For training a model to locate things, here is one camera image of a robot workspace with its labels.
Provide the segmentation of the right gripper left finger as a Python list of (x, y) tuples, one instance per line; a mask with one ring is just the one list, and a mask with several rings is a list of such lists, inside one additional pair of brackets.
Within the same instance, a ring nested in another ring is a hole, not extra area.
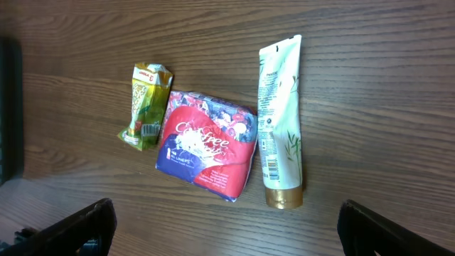
[(116, 227), (113, 202), (103, 198), (43, 230), (16, 231), (12, 244), (1, 242), (1, 256), (107, 256)]

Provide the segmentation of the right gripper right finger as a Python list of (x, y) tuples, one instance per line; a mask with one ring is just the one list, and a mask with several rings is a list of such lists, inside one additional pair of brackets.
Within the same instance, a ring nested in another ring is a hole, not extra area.
[(451, 250), (413, 233), (352, 200), (344, 201), (341, 206), (337, 232), (346, 256), (454, 256)]

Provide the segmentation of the purple red liner pack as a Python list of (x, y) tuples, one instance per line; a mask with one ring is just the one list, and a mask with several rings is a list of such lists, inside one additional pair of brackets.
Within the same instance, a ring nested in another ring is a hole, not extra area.
[(168, 99), (156, 168), (234, 202), (250, 174), (257, 115), (198, 92)]

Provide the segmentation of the green yellow snack packet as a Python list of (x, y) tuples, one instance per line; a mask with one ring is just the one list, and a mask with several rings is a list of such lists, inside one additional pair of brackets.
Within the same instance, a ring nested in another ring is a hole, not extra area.
[(118, 137), (139, 151), (155, 145), (161, 131), (173, 74), (164, 65), (137, 63), (132, 75), (129, 126)]

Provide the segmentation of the white tube gold cap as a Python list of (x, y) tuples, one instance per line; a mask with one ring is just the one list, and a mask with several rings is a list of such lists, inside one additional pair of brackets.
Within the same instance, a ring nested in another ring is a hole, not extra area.
[(268, 206), (303, 205), (303, 161), (299, 114), (302, 37), (259, 50), (258, 143)]

